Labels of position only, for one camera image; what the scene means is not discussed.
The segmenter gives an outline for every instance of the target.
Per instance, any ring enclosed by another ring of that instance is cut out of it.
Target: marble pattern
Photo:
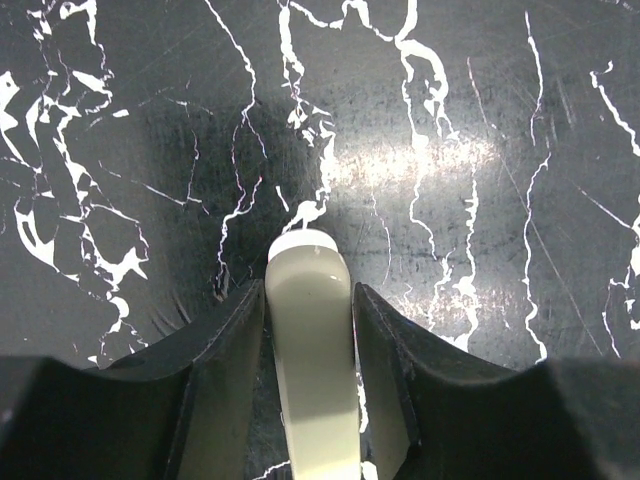
[[[107,366],[312,226],[470,353],[637,360],[638,13],[0,3],[0,350]]]

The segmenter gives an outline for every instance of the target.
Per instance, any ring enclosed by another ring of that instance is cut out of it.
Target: rounded tip
[[[267,260],[270,262],[273,257],[285,250],[302,245],[312,245],[318,247],[326,247],[335,252],[338,251],[338,245],[329,234],[312,228],[304,228],[301,230],[290,230],[276,238],[269,248]]]

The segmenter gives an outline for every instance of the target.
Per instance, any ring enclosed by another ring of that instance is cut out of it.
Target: white cap
[[[338,251],[338,245],[329,234],[312,228],[303,228],[299,230],[290,230],[276,238],[269,248],[267,260],[270,262],[280,252],[284,252],[293,247],[302,245],[312,245],[318,247],[326,247],[335,252]]]

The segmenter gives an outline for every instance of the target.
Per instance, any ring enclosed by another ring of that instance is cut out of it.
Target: black marble surface
[[[0,3],[0,352],[107,366],[310,225],[474,355],[637,360],[639,12]],[[278,428],[248,478],[286,461]]]

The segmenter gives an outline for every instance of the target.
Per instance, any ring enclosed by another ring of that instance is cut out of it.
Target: white bottle
[[[336,243],[318,230],[283,234],[265,288],[293,476],[359,480],[351,281]]]

